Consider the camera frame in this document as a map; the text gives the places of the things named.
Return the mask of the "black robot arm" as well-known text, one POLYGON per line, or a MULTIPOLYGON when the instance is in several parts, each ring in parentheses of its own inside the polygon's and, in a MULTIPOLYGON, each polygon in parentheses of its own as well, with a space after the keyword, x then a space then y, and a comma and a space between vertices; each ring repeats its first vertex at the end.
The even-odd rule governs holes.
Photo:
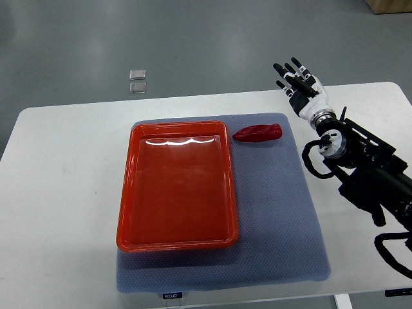
POLYGON ((376 226, 385 226, 388 211, 411 230, 411 178, 396 149, 344 115, 337 118, 331 109, 315 113, 310 125, 319 139, 304 147, 308 171, 319 179, 336 177, 340 195, 370 213, 376 226))

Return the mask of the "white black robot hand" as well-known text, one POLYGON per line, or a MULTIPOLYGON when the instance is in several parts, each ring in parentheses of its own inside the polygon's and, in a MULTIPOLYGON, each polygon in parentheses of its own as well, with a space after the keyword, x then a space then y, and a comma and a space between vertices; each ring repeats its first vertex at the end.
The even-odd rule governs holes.
POLYGON ((313 114, 322 109, 328 109, 328 95, 320 80, 295 57, 291 58, 292 65, 286 63, 273 64, 273 68, 282 78, 276 84, 284 91, 294 113, 310 120, 313 114))

